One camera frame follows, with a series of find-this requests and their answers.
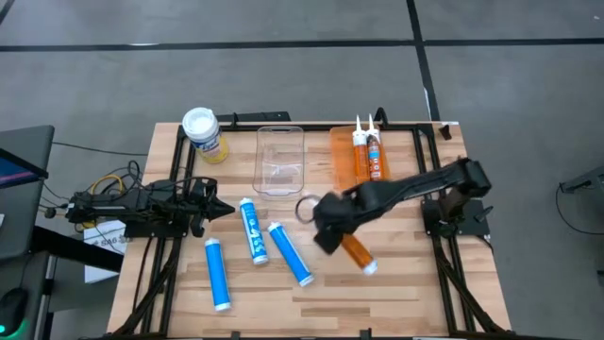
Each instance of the metal ring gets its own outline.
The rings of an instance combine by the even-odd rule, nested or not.
[[[309,224],[312,223],[312,221],[314,221],[314,217],[311,218],[310,220],[305,220],[304,218],[302,218],[300,216],[300,213],[298,213],[298,209],[300,208],[300,203],[302,203],[303,201],[307,200],[307,199],[316,199],[317,201],[321,200],[321,197],[318,195],[305,195],[304,197],[300,198],[300,200],[295,204],[295,218],[297,218],[298,221],[300,221],[302,224]]]

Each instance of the white paper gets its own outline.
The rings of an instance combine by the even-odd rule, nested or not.
[[[126,225],[118,220],[99,223],[96,228],[84,229],[84,242],[109,251],[125,254],[127,246],[127,241],[124,237],[125,227]],[[86,283],[99,282],[117,275],[118,273],[109,270],[89,265],[84,266],[84,281]]]

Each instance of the orange caulk tube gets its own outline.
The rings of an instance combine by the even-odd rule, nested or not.
[[[367,151],[369,152],[369,177],[371,180],[384,179],[384,167],[379,153],[379,130],[374,128],[374,121],[369,115],[369,129],[367,130]]]
[[[352,144],[355,150],[355,175],[357,184],[369,180],[369,160],[367,156],[367,134],[361,129],[361,121],[357,115],[357,129],[352,132]]]
[[[365,275],[373,275],[378,270],[378,261],[374,260],[369,250],[352,234],[344,234],[342,247]]]

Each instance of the orange tray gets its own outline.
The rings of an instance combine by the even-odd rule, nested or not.
[[[361,128],[368,129],[367,124]],[[350,127],[334,127],[329,131],[329,142],[331,144],[331,158],[333,160],[334,188],[343,191],[357,185],[355,174],[355,149],[352,144],[352,132],[356,129]],[[379,145],[379,154],[384,161],[384,179],[390,179],[390,168],[384,152],[384,145]]]

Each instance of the monitor screen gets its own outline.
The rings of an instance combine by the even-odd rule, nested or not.
[[[47,178],[45,171],[0,149],[0,188]]]

